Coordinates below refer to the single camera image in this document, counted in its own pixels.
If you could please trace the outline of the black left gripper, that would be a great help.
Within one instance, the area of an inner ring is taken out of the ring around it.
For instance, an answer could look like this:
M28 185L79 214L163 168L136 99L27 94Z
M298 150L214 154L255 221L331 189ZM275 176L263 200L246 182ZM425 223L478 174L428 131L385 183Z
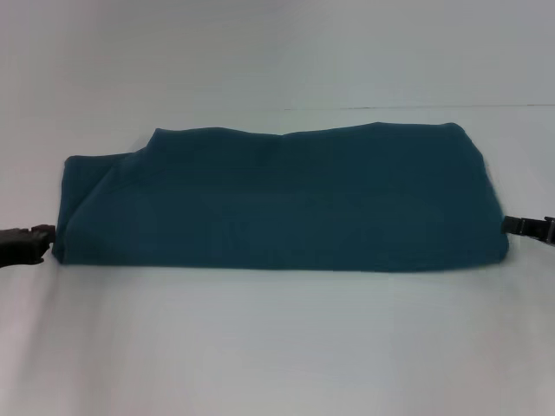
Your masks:
M56 241L56 227L40 224L27 229L0 231L0 269L14 265L37 265Z

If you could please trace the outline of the blue teal shirt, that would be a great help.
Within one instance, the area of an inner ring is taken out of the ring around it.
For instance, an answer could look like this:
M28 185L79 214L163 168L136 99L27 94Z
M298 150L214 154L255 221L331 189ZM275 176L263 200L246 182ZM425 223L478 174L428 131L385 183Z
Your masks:
M66 160L62 264L418 272L509 248L482 154L453 124L283 135L159 129Z

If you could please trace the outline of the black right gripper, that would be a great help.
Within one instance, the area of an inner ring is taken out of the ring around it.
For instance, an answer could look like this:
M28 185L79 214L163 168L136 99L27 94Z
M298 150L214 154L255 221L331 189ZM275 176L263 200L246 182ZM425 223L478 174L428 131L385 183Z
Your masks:
M555 218L553 217L544 217L540 220L505 216L501 232L529 237L555 247Z

